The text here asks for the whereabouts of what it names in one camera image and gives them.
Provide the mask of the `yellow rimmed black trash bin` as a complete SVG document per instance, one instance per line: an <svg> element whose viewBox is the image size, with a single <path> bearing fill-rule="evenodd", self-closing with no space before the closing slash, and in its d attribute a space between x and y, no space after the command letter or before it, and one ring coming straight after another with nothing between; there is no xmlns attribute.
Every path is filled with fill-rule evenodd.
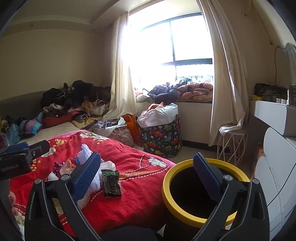
<svg viewBox="0 0 296 241"><path fill-rule="evenodd" d="M192 228L201 228L217 205L194 170L192 159L175 164L166 173L162 197L168 209L166 223Z"/></svg>

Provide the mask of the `dinosaur print laundry basket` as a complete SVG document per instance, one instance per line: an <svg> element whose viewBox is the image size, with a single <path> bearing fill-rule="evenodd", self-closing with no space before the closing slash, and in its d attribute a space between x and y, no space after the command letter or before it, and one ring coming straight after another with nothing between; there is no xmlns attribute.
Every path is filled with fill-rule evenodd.
<svg viewBox="0 0 296 241"><path fill-rule="evenodd" d="M174 103L151 104L137 118L137 126L147 153L172 158L182 147L179 110Z"/></svg>

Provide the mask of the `orange bag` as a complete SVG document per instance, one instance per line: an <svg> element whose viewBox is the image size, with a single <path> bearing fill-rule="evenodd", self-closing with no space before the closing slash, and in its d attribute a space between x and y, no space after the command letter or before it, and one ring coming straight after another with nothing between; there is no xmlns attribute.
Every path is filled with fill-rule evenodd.
<svg viewBox="0 0 296 241"><path fill-rule="evenodd" d="M135 117L133 115L130 115L130 114L125 114L122 117L124 118L125 123L126 123L128 129L130 130L130 132L132 134L134 142L138 146L141 147L142 146L142 141L141 141L140 136L139 136L139 131L138 131L138 128L137 128Z"/></svg>

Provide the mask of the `pile of dark clothes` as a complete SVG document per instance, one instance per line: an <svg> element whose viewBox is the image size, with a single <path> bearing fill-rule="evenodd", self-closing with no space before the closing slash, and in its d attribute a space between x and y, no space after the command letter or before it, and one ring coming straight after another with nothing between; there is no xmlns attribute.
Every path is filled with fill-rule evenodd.
<svg viewBox="0 0 296 241"><path fill-rule="evenodd" d="M107 112L111 100L111 87L76 80L72 85L64 83L64 87L51 88L43 93L41 107L45 111L57 109L69 113L81 109L89 115L102 116Z"/></svg>

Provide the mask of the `floral fabric bag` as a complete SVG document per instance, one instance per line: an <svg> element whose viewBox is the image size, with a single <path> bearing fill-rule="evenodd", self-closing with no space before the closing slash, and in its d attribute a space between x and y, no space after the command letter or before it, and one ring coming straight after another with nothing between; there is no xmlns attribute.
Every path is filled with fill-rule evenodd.
<svg viewBox="0 0 296 241"><path fill-rule="evenodd" d="M134 140L130 129L127 126L120 126L116 128L108 137L129 147L134 147Z"/></svg>

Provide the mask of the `dark blue jacket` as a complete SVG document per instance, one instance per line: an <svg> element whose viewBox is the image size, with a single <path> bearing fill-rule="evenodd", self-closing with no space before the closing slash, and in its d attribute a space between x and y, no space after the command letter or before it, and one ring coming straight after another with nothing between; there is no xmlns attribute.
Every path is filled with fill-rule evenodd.
<svg viewBox="0 0 296 241"><path fill-rule="evenodd" d="M168 85L157 85L148 94L155 103L169 105L177 100L177 88Z"/></svg>

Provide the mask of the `left cream curtain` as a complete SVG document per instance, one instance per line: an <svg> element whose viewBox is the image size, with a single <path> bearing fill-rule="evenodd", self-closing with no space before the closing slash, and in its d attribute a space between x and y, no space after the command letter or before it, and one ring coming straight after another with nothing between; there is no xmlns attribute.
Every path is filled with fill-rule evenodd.
<svg viewBox="0 0 296 241"><path fill-rule="evenodd" d="M114 21L111 39L111 99L105 120L115 120L137 112L130 67L128 64L128 20L126 12Z"/></svg>

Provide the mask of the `right cream curtain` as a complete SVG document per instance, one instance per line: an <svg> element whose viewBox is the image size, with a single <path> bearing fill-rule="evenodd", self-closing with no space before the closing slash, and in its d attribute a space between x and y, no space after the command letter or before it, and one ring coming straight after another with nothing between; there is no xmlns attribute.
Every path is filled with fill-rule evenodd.
<svg viewBox="0 0 296 241"><path fill-rule="evenodd" d="M247 123L249 99L247 72L234 31L218 1L198 1L213 46L214 90L209 145L215 143L220 128L224 133L240 130Z"/></svg>

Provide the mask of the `vanity mirror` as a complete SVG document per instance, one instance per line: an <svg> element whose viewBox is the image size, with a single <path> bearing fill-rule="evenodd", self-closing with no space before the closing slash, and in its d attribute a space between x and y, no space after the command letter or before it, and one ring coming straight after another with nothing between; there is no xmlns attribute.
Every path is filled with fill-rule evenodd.
<svg viewBox="0 0 296 241"><path fill-rule="evenodd" d="M275 49L275 84L288 88L295 85L295 45L286 43Z"/></svg>

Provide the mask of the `cream curtain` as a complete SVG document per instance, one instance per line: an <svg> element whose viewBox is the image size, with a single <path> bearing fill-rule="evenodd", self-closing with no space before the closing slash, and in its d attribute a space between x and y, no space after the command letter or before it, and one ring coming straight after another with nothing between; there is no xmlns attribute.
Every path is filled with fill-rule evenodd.
<svg viewBox="0 0 296 241"><path fill-rule="evenodd" d="M105 120L115 120L137 112L130 67L128 64L128 20L126 12L114 21L111 39L111 99Z"/></svg>
<svg viewBox="0 0 296 241"><path fill-rule="evenodd" d="M218 1L198 1L213 46L214 90L209 145L215 143L220 128L224 133L240 130L247 123L249 99L247 72L234 31Z"/></svg>

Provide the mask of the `green black snack wrapper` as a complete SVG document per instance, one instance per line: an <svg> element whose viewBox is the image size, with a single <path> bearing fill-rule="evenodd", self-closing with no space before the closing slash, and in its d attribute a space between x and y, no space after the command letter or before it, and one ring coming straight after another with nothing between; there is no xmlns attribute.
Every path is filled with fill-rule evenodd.
<svg viewBox="0 0 296 241"><path fill-rule="evenodd" d="M117 170L103 169L102 183L104 196L117 198L121 197L121 185L119 183L119 172Z"/></svg>

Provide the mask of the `red floral bed blanket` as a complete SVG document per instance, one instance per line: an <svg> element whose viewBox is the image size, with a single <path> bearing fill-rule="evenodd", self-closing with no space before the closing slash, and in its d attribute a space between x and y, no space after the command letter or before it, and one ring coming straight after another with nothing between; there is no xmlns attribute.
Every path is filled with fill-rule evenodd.
<svg viewBox="0 0 296 241"><path fill-rule="evenodd" d="M90 195L82 209L98 234L123 226L157 231L165 225L162 183L173 166L171 161L86 131L59 135L48 142L49 152L33 161L30 172L10 180L12 208L20 228L25 224L27 202L34 180L47 179L50 173L58 174L63 163L74 162L82 145L100 154L103 161L114 163L123 189L121 197L107 197L102 190L98 190Z"/></svg>

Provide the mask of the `orange patterned folded quilt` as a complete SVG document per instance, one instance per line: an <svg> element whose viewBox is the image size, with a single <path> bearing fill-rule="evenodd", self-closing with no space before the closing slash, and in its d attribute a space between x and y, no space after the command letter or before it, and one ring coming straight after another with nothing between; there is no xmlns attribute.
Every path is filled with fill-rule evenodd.
<svg viewBox="0 0 296 241"><path fill-rule="evenodd" d="M177 88L177 98L207 102L213 99L213 85L208 82L189 83Z"/></svg>

